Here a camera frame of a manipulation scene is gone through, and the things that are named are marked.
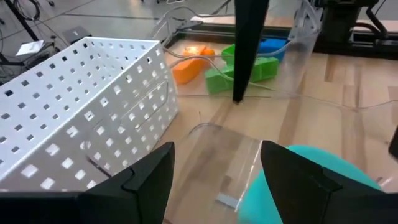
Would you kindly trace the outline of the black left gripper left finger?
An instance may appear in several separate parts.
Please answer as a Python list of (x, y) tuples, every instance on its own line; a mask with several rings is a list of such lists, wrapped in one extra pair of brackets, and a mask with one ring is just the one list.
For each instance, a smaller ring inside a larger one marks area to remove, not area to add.
[(81, 224), (161, 224), (174, 177), (175, 144), (166, 142), (79, 196)]

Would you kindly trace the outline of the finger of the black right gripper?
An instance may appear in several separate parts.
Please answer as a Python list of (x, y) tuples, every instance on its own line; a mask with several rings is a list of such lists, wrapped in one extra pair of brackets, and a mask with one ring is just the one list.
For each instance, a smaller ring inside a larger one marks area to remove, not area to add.
[(398, 159), (398, 126), (396, 126), (391, 142), (389, 143), (388, 153), (394, 159)]
[(240, 103), (248, 87), (269, 0), (234, 0), (235, 51), (233, 102)]

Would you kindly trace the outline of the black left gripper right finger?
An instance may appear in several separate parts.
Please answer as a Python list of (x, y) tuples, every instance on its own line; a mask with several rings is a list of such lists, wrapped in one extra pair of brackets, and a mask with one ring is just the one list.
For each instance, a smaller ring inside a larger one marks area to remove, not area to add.
[(261, 163), (284, 224), (398, 224), (398, 193), (385, 193), (272, 141)]

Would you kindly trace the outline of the green two-stud toy block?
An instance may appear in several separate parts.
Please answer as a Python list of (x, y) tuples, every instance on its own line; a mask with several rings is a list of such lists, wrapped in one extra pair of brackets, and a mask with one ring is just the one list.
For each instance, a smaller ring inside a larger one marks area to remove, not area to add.
[(227, 65), (233, 65), (234, 64), (234, 53), (235, 53), (235, 45), (232, 44), (222, 50), (221, 58), (223, 59), (223, 61), (226, 62)]

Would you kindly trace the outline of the blue toy block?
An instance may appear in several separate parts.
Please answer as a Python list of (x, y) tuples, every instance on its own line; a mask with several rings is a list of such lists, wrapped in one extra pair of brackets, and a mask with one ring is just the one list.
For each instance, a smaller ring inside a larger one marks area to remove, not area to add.
[(259, 43), (257, 52), (259, 54), (272, 53), (281, 49), (286, 43), (286, 39), (263, 39)]

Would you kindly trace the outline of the teal foam die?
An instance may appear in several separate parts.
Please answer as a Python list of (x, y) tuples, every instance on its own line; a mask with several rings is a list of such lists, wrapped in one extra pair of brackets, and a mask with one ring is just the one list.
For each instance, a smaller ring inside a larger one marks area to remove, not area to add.
[[(362, 170), (331, 152), (306, 145), (290, 145), (287, 149), (362, 184), (378, 190), (381, 188)], [(257, 173), (241, 201), (238, 210), (238, 223), (283, 224), (263, 170)]]

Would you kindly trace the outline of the long green toy block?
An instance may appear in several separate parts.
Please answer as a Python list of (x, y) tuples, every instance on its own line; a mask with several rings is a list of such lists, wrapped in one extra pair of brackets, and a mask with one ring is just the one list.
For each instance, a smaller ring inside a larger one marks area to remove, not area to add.
[[(275, 57), (259, 57), (254, 63), (250, 83), (256, 83), (275, 78), (278, 74), (279, 60)], [(205, 72), (208, 93), (217, 94), (233, 88), (234, 65), (226, 65), (219, 73), (214, 68)]]

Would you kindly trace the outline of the large orange slope block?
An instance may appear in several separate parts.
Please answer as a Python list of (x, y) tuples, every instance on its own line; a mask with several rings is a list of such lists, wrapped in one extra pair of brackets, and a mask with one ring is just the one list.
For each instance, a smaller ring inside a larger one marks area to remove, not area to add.
[[(193, 55), (214, 56), (215, 51), (205, 45), (188, 46), (184, 48), (183, 56)], [(209, 61), (200, 58), (193, 58), (179, 62), (172, 69), (172, 73), (176, 84), (181, 85), (189, 83), (209, 67)]]

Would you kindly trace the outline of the clear plastic bin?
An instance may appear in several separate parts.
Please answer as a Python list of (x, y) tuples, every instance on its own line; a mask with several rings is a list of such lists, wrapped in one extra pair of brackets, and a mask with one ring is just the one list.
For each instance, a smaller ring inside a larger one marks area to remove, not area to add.
[[(320, 30), (320, 17), (322, 10), (314, 8), (309, 0), (291, 0), (287, 2), (290, 8), (288, 16), (283, 15), (280, 9), (283, 6), (281, 0), (270, 0), (269, 9), (264, 26), (292, 27), (299, 28), (313, 25)], [(217, 94), (210, 94), (206, 88), (205, 72), (214, 68), (219, 73), (226, 66), (221, 58), (221, 52), (228, 46), (235, 44), (213, 42), (200, 38), (177, 37), (177, 29), (189, 27), (195, 24), (231, 24), (235, 26), (235, 15), (233, 12), (222, 14), (216, 11), (213, 14), (199, 14), (187, 6), (176, 6), (168, 10), (156, 22), (149, 34), (149, 38), (160, 40), (168, 56), (169, 67), (172, 69), (179, 63), (193, 58), (200, 58), (209, 61), (210, 67), (203, 73), (196, 76), (187, 84), (176, 84), (173, 73), (177, 95), (179, 96), (231, 96), (233, 89), (222, 91)], [(185, 47), (205, 45), (215, 51), (214, 56), (193, 55), (183, 56)], [(278, 74), (275, 78), (256, 83), (250, 83), (245, 91), (246, 97), (271, 97), (273, 95), (291, 95), (298, 92), (300, 82), (306, 71), (306, 65), (313, 52), (314, 44), (308, 40), (283, 46), (281, 49), (272, 52), (259, 54), (259, 57), (275, 57), (279, 60)]]
[(181, 98), (169, 127), (175, 171), (166, 219), (173, 224), (239, 224), (241, 201), (262, 170), (260, 145), (306, 145), (352, 163), (384, 192), (398, 192), (398, 161), (388, 147), (398, 126), (398, 100), (370, 107), (306, 96)]

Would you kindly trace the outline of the white perforated metal basket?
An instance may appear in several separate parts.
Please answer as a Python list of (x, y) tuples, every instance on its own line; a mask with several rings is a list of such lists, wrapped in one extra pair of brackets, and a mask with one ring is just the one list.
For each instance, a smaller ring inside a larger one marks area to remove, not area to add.
[(0, 86), (0, 192), (92, 188), (177, 112), (159, 41), (85, 37)]

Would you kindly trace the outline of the black floor box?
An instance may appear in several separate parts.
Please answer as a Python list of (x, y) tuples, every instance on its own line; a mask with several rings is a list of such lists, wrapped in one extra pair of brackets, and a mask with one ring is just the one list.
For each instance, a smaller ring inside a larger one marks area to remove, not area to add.
[(69, 44), (74, 44), (84, 37), (91, 37), (91, 34), (82, 26), (76, 26), (62, 32), (65, 40)]

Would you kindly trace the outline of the white paper note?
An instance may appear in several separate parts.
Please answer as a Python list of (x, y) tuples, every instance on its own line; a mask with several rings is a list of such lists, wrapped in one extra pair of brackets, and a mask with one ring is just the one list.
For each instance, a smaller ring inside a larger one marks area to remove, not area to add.
[(35, 42), (28, 42), (22, 44), (19, 50), (16, 53), (16, 56), (27, 55), (27, 54), (36, 54), (38, 53), (42, 47), (44, 46), (44, 40), (39, 40)]

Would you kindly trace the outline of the black stand leg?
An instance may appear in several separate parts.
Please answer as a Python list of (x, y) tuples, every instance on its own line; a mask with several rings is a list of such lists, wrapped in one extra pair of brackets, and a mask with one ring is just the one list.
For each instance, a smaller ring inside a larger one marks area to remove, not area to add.
[(15, 17), (17, 18), (17, 20), (20, 22), (20, 24), (22, 25), (22, 27), (25, 29), (25, 31), (30, 35), (31, 39), (33, 41), (39, 41), (39, 38), (36, 36), (36, 34), (34, 33), (34, 31), (30, 28), (30, 26), (28, 25), (28, 23), (26, 23), (26, 20), (20, 15), (19, 11), (17, 10), (17, 8), (13, 5), (13, 3), (11, 2), (11, 0), (4, 0), (4, 2), (6, 3), (6, 5), (8, 6), (8, 8), (11, 10), (11, 12), (15, 15)]

